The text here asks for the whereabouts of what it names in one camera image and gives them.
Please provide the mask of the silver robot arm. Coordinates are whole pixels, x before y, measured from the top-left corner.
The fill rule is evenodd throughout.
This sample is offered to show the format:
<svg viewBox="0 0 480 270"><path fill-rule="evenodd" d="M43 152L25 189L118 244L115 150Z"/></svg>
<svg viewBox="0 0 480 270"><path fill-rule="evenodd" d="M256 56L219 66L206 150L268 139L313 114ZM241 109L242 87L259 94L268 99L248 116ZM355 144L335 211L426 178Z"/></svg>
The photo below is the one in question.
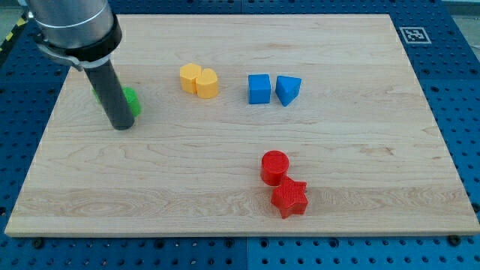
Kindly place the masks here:
<svg viewBox="0 0 480 270"><path fill-rule="evenodd" d="M40 32L39 50L55 63L78 71L110 60L122 40L117 16L107 0L19 0Z"/></svg>

